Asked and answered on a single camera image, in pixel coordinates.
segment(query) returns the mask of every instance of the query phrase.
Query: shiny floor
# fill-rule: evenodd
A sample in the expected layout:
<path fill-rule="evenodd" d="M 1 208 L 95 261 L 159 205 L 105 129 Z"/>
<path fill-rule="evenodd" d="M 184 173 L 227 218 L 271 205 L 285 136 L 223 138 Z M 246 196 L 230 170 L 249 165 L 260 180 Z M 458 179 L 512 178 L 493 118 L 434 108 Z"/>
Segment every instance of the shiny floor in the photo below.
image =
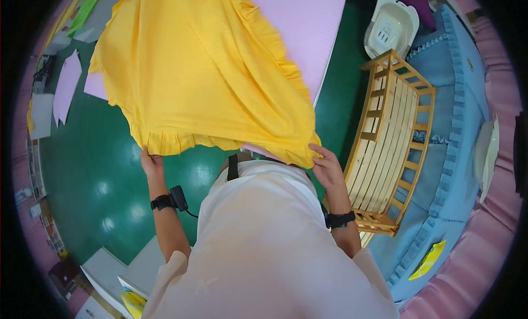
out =
<path fill-rule="evenodd" d="M 362 46 L 368 23 L 364 17 L 357 7 L 346 4 L 315 108 L 316 131 L 343 167 L 358 125 L 368 77 L 358 68 L 367 60 Z M 130 263 L 154 236 L 154 221 L 147 181 L 139 163 L 140 148 L 130 136 L 125 117 L 119 107 L 83 92 L 94 46 L 73 40 L 57 55 L 48 92 L 54 93 L 62 62 L 74 49 L 80 53 L 83 74 L 67 124 L 61 123 L 57 128 L 53 120 L 51 137 L 42 140 L 44 184 L 59 233 L 78 263 L 84 263 L 101 247 Z M 220 165 L 231 153 L 198 146 L 179 156 L 164 158 L 167 184 L 182 185 L 190 212 L 198 212 Z M 312 180 L 321 200 L 324 189 L 314 177 Z M 186 213 L 180 218 L 193 245 L 196 218 Z"/>

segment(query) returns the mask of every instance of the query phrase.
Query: wooden crib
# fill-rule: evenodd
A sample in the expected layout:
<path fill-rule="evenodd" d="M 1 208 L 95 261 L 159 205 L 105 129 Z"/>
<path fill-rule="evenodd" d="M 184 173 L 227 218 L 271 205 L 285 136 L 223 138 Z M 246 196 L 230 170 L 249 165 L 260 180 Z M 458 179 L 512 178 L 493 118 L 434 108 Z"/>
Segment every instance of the wooden crib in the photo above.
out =
<path fill-rule="evenodd" d="M 424 164 L 436 88 L 394 50 L 360 68 L 370 71 L 369 85 L 343 174 L 364 247 L 374 233 L 398 231 Z M 415 130 L 426 133 L 425 143 L 413 141 Z M 410 151 L 419 151 L 419 161 L 408 160 Z M 401 179 L 405 169 L 416 172 L 412 182 Z M 404 202 L 394 197 L 398 187 Z"/>

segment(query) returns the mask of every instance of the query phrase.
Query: black wristband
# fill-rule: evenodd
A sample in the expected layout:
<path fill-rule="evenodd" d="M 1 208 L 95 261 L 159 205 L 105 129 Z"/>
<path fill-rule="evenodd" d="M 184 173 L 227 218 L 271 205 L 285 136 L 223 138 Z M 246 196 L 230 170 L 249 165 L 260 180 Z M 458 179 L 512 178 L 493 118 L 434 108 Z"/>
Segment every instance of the black wristband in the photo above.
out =
<path fill-rule="evenodd" d="M 338 228 L 338 227 L 345 227 L 348 222 L 353 221 L 356 219 L 356 214 L 354 213 L 354 210 L 352 210 L 349 213 L 344 213 L 342 215 L 332 215 L 330 213 L 327 213 L 325 215 L 326 220 L 326 228 Z"/>
<path fill-rule="evenodd" d="M 150 202 L 150 208 L 152 210 L 155 210 L 156 208 L 158 208 L 158 210 L 162 210 L 163 208 L 167 207 L 174 208 L 174 204 L 170 199 L 171 198 L 168 195 L 161 195 Z"/>

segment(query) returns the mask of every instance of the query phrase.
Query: blue mattress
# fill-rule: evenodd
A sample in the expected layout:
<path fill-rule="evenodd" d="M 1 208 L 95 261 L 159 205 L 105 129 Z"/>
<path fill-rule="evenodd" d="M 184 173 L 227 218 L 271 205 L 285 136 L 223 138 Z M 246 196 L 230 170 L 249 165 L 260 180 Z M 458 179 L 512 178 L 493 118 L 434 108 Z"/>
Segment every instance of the blue mattress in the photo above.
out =
<path fill-rule="evenodd" d="M 473 177 L 473 144 L 490 117 L 479 51 L 447 6 L 434 15 L 437 31 L 417 36 L 408 56 L 408 63 L 438 91 L 431 139 L 424 140 L 429 144 L 424 166 L 396 236 L 376 234 L 368 244 L 399 307 L 438 271 L 469 219 L 479 191 Z M 424 104 L 429 100 L 420 98 Z M 399 188 L 396 197 L 404 192 Z M 410 281 L 431 246 L 443 240 L 445 248 L 431 270 Z"/>

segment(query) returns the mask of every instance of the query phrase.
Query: folded cloth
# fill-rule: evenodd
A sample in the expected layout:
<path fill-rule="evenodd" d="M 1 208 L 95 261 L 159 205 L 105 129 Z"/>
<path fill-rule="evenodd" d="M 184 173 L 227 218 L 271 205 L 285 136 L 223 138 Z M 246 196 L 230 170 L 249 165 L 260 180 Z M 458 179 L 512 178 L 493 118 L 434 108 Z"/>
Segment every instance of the folded cloth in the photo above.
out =
<path fill-rule="evenodd" d="M 313 166 L 308 87 L 250 0 L 121 0 L 90 60 L 95 72 L 151 154 L 252 143 Z"/>

